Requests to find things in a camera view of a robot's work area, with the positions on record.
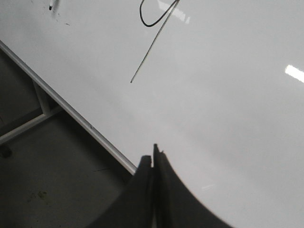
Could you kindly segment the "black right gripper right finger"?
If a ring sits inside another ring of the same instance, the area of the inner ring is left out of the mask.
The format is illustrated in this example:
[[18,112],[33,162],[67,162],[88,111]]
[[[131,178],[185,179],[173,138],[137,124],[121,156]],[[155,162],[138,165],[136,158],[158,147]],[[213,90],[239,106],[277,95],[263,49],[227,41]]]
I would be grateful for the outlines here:
[[166,154],[153,145],[154,203],[158,228],[229,228],[188,190]]

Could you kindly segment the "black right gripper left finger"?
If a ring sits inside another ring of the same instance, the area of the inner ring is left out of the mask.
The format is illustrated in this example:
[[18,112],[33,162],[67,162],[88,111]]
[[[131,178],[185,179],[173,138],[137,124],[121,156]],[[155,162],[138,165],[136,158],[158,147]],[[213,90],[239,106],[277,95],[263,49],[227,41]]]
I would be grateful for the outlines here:
[[124,191],[91,228],[150,228],[153,218],[153,169],[151,156],[141,158]]

